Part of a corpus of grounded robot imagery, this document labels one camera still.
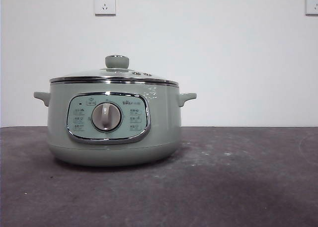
concrete surface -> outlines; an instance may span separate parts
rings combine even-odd
[[[2,227],[316,227],[318,128],[182,128],[150,164],[54,159],[46,127],[1,128]]]

pot base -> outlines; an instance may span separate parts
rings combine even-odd
[[[52,154],[65,162],[84,166],[127,166],[156,161],[176,151],[178,143],[136,149],[84,150],[49,145]]]

electrical socket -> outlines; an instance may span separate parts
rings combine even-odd
[[[306,15],[318,15],[318,0],[306,0]]]
[[[116,14],[116,0],[94,0],[95,15]]]

pot handle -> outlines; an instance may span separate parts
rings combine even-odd
[[[184,93],[179,95],[178,104],[179,107],[183,107],[184,103],[190,99],[196,99],[197,94],[196,93]]]
[[[34,92],[34,98],[41,99],[44,102],[44,105],[49,107],[51,94],[47,92]]]

glass lid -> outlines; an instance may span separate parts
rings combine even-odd
[[[63,77],[50,79],[50,83],[68,82],[79,83],[85,81],[123,81],[123,82],[150,82],[166,83],[178,86],[175,81],[167,80],[159,76],[140,71],[128,69],[129,58],[120,55],[108,56],[105,58],[107,68],[90,72],[73,73]]]

